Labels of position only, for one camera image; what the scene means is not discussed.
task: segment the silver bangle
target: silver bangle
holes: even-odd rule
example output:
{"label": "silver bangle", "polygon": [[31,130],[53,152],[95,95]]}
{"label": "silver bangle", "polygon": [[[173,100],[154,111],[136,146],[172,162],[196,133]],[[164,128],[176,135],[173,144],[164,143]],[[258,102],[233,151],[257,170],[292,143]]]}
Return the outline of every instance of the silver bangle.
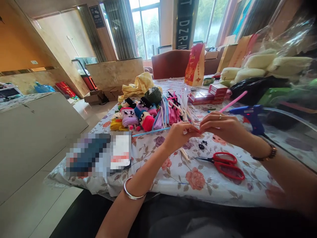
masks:
{"label": "silver bangle", "polygon": [[144,195],[141,196],[141,197],[135,197],[135,196],[131,195],[131,194],[126,190],[125,184],[126,184],[131,178],[132,178],[132,177],[128,178],[128,179],[124,182],[124,184],[123,184],[123,190],[124,190],[125,194],[127,195],[128,198],[130,198],[130,199],[132,199],[132,200],[139,200],[139,199],[144,198],[146,194],[144,194]]}

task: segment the black plastic bag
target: black plastic bag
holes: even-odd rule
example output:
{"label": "black plastic bag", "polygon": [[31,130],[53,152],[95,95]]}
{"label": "black plastic bag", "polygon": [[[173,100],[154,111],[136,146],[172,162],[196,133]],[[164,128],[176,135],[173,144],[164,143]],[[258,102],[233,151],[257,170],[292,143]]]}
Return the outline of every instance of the black plastic bag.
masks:
{"label": "black plastic bag", "polygon": [[232,92],[231,98],[235,99],[247,90],[248,93],[239,102],[253,106],[258,103],[269,88],[290,88],[291,85],[288,81],[288,79],[275,78],[274,76],[248,78],[230,88]]}

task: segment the bracelet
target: bracelet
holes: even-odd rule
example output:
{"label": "bracelet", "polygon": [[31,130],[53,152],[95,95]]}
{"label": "bracelet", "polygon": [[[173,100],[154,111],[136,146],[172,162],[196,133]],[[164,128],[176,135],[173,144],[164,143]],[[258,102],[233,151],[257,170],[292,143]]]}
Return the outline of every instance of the bracelet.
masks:
{"label": "bracelet", "polygon": [[269,161],[270,159],[273,159],[276,156],[277,148],[273,146],[272,144],[269,144],[269,146],[271,147],[271,153],[269,154],[269,156],[263,157],[263,158],[257,158],[251,155],[251,157],[257,161]]}
{"label": "bracelet", "polygon": [[132,199],[132,200],[139,200],[139,199],[141,199],[141,198],[144,198],[145,195],[146,195],[146,193],[145,193],[143,196],[141,196],[141,197],[135,197],[135,196],[131,195],[131,194],[126,190],[125,184],[126,184],[131,178],[132,178],[132,177],[128,178],[128,179],[124,182],[124,184],[123,184],[124,193],[127,195],[128,198],[130,198],[130,199]]}

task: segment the orange wall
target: orange wall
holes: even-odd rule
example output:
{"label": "orange wall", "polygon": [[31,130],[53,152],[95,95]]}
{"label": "orange wall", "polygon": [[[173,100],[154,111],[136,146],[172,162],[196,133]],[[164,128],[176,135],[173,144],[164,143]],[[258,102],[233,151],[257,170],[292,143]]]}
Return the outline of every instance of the orange wall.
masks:
{"label": "orange wall", "polygon": [[27,30],[20,24],[18,14],[5,1],[0,0],[0,71],[53,66]]}

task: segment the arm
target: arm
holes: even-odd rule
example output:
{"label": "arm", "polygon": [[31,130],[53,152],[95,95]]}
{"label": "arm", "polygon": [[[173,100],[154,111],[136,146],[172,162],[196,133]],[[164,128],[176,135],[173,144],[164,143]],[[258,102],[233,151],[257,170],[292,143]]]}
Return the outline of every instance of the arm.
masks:
{"label": "arm", "polygon": [[[263,158],[271,152],[271,147],[262,138],[247,132],[236,117],[212,112],[200,124],[201,132],[211,132],[225,141]],[[269,161],[261,162],[276,182],[283,188],[292,205],[309,217],[317,215],[317,175],[299,162],[286,158],[279,151]]]}
{"label": "arm", "polygon": [[[136,197],[148,192],[163,162],[191,137],[198,136],[198,129],[189,123],[173,124],[164,143],[126,184],[127,191]],[[144,198],[131,200],[121,191],[107,212],[96,238],[127,237],[143,201]]]}

